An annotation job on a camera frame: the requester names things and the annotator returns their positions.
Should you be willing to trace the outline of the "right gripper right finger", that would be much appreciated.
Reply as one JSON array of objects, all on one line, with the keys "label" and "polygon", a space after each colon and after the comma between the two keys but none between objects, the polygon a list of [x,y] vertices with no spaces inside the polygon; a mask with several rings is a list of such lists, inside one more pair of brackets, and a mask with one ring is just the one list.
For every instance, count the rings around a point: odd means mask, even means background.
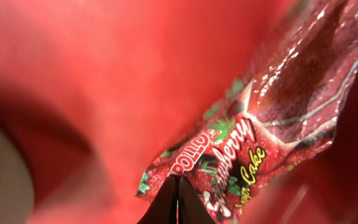
[{"label": "right gripper right finger", "polygon": [[187,177],[179,180],[178,223],[215,224]]}]

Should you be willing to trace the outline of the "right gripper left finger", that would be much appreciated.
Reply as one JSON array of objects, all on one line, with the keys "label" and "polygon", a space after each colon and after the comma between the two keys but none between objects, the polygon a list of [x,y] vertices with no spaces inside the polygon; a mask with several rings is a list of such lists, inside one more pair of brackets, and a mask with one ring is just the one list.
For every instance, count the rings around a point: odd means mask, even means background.
[{"label": "right gripper left finger", "polygon": [[176,224],[178,187],[175,178],[167,177],[137,224]]}]

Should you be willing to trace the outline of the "red snack wrapper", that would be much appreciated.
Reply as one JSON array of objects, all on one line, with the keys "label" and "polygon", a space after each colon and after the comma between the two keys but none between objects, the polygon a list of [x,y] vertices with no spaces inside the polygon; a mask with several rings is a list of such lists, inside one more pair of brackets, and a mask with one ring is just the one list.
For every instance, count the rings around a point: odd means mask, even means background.
[{"label": "red snack wrapper", "polygon": [[151,202],[167,177],[186,176],[215,222],[237,223],[272,178],[331,145],[358,69],[358,0],[302,1],[266,45],[146,168],[138,198]]}]

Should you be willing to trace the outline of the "green bowl with food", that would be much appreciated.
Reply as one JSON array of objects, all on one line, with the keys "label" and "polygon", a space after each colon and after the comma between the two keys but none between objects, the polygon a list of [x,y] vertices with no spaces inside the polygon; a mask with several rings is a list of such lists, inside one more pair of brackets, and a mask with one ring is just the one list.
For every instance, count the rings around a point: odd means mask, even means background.
[{"label": "green bowl with food", "polygon": [[0,224],[25,224],[34,208],[34,187],[19,150],[0,128]]}]

